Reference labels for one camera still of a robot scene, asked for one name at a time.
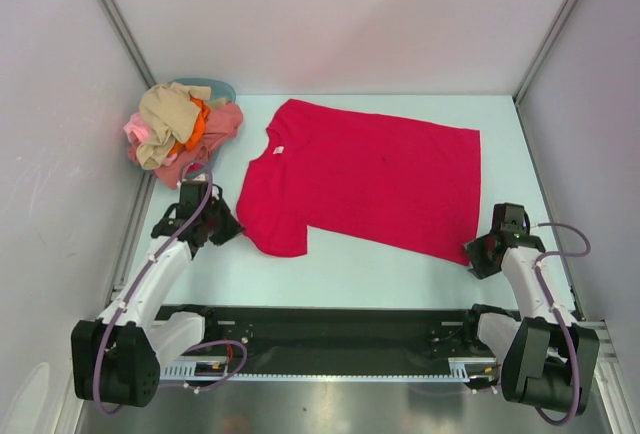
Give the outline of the magenta red t-shirt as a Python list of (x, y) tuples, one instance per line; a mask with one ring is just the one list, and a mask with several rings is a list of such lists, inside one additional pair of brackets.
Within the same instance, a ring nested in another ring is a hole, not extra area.
[(317, 228), (467, 264), (481, 207), (479, 131), (291, 99), (266, 134), (236, 207), (263, 253), (304, 256)]

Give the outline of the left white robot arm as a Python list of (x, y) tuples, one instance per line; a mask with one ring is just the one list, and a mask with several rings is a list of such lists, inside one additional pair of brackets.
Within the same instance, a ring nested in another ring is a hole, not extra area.
[(71, 333), (72, 375), (77, 398), (105, 414), (122, 406), (144, 407), (154, 397), (161, 374), (187, 353), (216, 348), (247, 360), (245, 345), (225, 339), (206, 306), (186, 305), (155, 321), (174, 283), (206, 243), (221, 246), (242, 232), (208, 178), (186, 180), (179, 199), (153, 227), (140, 271), (95, 320), (81, 320)]

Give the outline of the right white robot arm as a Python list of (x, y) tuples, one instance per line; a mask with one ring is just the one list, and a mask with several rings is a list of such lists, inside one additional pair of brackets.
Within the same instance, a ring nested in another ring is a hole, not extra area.
[(553, 254), (532, 229), (524, 206), (499, 203), (488, 234), (466, 245), (474, 276), (503, 274), (518, 313), (474, 305), (461, 342), (473, 355), (495, 356), (506, 401), (531, 406), (542, 418), (558, 412), (555, 422), (563, 425), (587, 407), (600, 343), (554, 294), (546, 265)]

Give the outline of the orange t-shirt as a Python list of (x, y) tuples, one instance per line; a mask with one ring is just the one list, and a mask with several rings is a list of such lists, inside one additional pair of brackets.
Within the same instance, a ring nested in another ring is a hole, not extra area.
[(178, 141), (174, 143), (173, 147), (168, 153), (166, 164), (172, 163), (181, 152), (194, 150), (205, 133), (207, 120), (211, 113), (211, 108), (204, 100), (195, 98), (193, 96), (190, 97), (190, 101), (199, 108), (199, 113), (195, 120), (192, 134), (185, 143), (180, 143)]

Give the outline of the salmon pink t-shirt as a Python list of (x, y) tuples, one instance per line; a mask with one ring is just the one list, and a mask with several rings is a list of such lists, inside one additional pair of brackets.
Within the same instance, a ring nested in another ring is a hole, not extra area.
[[(211, 108), (211, 113), (207, 120), (205, 133), (202, 136), (201, 140), (198, 142), (195, 149), (192, 151), (183, 152), (186, 152), (188, 158), (190, 158), (190, 155), (193, 152), (195, 152), (196, 154), (207, 154), (208, 151), (215, 147), (220, 140), (223, 140), (227, 135), (232, 134), (236, 130), (236, 128), (239, 128), (242, 121), (243, 114), (240, 107), (236, 103), (219, 100), (218, 107), (216, 109)], [(128, 155), (132, 162), (141, 167), (136, 155), (138, 147), (139, 146), (132, 146), (130, 144), (130, 147), (128, 148)], [(151, 171), (153, 171), (156, 177), (167, 187), (174, 189), (177, 187), (177, 183), (181, 180), (181, 177), (179, 176), (179, 168), (174, 166), (177, 158), (170, 164), (166, 164), (166, 159), (161, 167)]]

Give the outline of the beige t-shirt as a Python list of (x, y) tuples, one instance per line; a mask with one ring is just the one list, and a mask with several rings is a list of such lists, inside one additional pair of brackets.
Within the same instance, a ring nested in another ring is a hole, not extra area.
[(155, 85), (142, 96), (139, 112), (150, 134), (136, 155), (144, 170), (161, 167), (175, 142), (185, 144), (191, 138), (201, 111), (192, 99), (207, 101), (210, 96), (208, 86), (177, 82)]

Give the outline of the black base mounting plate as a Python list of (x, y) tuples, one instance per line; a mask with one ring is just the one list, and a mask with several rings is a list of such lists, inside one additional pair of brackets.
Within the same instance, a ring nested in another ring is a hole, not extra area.
[[(192, 304), (163, 306), (156, 318), (165, 321), (186, 305)], [(296, 358), (309, 363), (338, 355), (358, 364), (389, 360), (402, 366), (449, 357), (495, 359), (471, 336), (466, 310), (206, 307), (213, 310), (220, 335), (242, 342), (247, 360), (256, 358), (261, 364)], [(191, 356), (225, 353), (223, 348), (212, 348)], [(240, 355), (234, 351), (230, 358)]]

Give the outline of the blue plastic laundry basket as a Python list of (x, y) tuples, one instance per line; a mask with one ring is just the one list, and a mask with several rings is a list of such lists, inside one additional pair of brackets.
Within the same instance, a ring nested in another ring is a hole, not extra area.
[[(226, 99), (230, 102), (236, 101), (236, 91), (234, 88), (226, 82), (200, 77), (180, 77), (174, 79), (174, 82), (183, 85), (194, 85), (199, 87), (208, 87), (211, 89), (209, 97), (210, 101)], [(174, 166), (179, 168), (179, 176), (187, 177), (191, 176), (195, 172), (209, 170), (211, 171), (219, 158), (220, 149), (229, 141), (235, 139), (238, 134), (238, 128), (232, 133), (227, 135), (223, 140), (220, 140), (215, 147), (210, 149), (207, 154), (196, 154), (193, 152), (190, 158), (186, 155), (186, 152), (180, 154)]]

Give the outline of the aluminium extrusion rail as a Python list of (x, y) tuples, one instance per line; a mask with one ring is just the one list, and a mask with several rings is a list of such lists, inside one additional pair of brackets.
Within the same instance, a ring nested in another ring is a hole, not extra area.
[(601, 321), (580, 321), (579, 325), (583, 328), (593, 330), (599, 340), (600, 362), (616, 362), (617, 354), (613, 346), (609, 330), (604, 320)]

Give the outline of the left corner aluminium post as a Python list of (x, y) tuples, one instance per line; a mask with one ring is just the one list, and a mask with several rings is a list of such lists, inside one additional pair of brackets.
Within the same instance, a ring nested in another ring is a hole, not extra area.
[(155, 83), (155, 77), (140, 49), (135, 37), (122, 14), (121, 9), (118, 6), (116, 0), (97, 0), (100, 8), (102, 9), (106, 19), (113, 28), (116, 36), (118, 37), (121, 46), (123, 47), (126, 55), (132, 62), (137, 74), (141, 78), (143, 84), (150, 88)]

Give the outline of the corner aluminium post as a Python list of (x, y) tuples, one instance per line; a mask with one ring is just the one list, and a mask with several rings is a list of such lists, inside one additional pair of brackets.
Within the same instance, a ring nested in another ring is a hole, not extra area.
[(579, 2), (580, 0), (562, 0), (549, 29), (545, 33), (540, 46), (536, 50), (534, 57), (529, 63), (522, 79), (512, 95), (512, 100), (516, 107), (519, 107), (522, 104), (531, 85), (549, 57), (556, 42), (559, 40)]
[(100, 8), (102, 9), (106, 19), (113, 28), (116, 36), (118, 37), (121, 46), (123, 47), (126, 55), (132, 62), (137, 74), (141, 78), (143, 84), (150, 88), (155, 83), (155, 77), (140, 49), (135, 37), (122, 14), (121, 9), (118, 6), (116, 0), (97, 0)]

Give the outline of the right corner aluminium post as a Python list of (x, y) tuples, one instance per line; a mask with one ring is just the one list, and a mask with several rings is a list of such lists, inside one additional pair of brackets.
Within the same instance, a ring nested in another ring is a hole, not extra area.
[(545, 33), (540, 46), (536, 50), (534, 57), (529, 63), (522, 79), (512, 95), (512, 100), (516, 107), (519, 107), (522, 104), (531, 85), (549, 57), (556, 42), (559, 40), (579, 2), (580, 0), (562, 0), (549, 29)]

